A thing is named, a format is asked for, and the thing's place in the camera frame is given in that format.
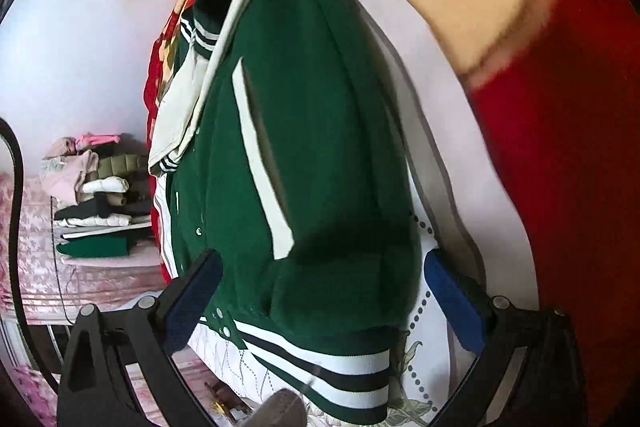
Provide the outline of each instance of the metal screw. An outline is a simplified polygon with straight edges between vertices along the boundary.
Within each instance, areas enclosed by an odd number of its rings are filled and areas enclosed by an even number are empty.
[[[142,299],[138,301],[138,306],[143,310],[148,310],[154,304],[156,304],[156,298],[151,295],[145,295]]]
[[[82,306],[82,308],[80,308],[80,314],[84,315],[85,317],[88,317],[94,312],[94,310],[95,310],[94,304],[85,304],[84,306]]]
[[[494,308],[498,308],[499,310],[505,310],[509,306],[511,306],[511,302],[507,297],[503,297],[502,295],[497,295],[494,297],[492,301],[494,303]]]

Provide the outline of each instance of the pink lace curtain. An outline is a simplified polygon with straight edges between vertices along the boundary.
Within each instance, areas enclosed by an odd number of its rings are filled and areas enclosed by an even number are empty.
[[[11,313],[14,307],[7,257],[12,196],[12,179],[0,174],[0,309],[5,313]],[[88,302],[108,311],[141,293],[165,286],[158,266],[91,268],[67,266],[58,260],[56,276],[53,256],[50,199],[42,191],[38,178],[28,178],[22,194],[18,270],[24,311],[30,324],[66,323],[65,311],[73,321],[82,305]]]

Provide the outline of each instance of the black cable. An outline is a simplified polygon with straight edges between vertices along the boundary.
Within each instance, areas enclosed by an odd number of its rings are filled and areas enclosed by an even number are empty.
[[[49,198],[49,219],[51,222],[51,250],[53,251],[53,266],[56,271],[56,282],[58,283],[58,295],[60,295],[60,303],[62,304],[62,311],[65,314],[66,321],[73,326],[73,322],[69,320],[69,315],[66,314],[65,299],[62,297],[62,287],[60,286],[60,272],[58,271],[58,256],[56,255],[56,239],[53,234],[53,198]]]
[[[14,300],[15,318],[18,320],[18,327],[27,348],[31,353],[31,358],[40,370],[43,378],[51,386],[54,393],[58,393],[58,383],[50,370],[47,368],[36,344],[31,336],[31,330],[27,324],[27,317],[24,314],[22,304],[22,294],[20,293],[20,276],[18,273],[18,230],[20,227],[20,209],[22,207],[22,189],[24,188],[24,166],[22,164],[22,153],[9,124],[0,118],[0,138],[6,143],[14,163],[14,197],[11,203],[11,217],[9,219],[9,280],[11,285],[11,296]]]

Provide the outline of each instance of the pink garment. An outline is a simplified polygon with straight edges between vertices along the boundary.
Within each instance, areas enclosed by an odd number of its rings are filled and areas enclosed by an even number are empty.
[[[151,242],[145,241],[135,245],[129,250],[129,255],[124,257],[71,257],[61,255],[62,263],[71,266],[92,266],[98,268],[133,268],[160,265],[160,251]]]
[[[120,143],[120,136],[118,134],[92,134],[86,132],[76,138],[76,149],[84,151],[90,147],[111,142]]]
[[[55,158],[56,156],[67,156],[76,154],[76,140],[74,138],[58,138],[51,144],[51,147],[44,153],[43,158]]]
[[[98,155],[85,151],[79,156],[57,156],[43,160],[40,181],[43,190],[58,201],[78,204],[77,192],[87,172],[98,168]]]

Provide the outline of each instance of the green folded garment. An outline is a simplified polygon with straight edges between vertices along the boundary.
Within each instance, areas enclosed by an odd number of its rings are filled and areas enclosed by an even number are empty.
[[[124,257],[129,255],[128,238],[114,235],[94,235],[58,245],[60,253],[71,257]]]

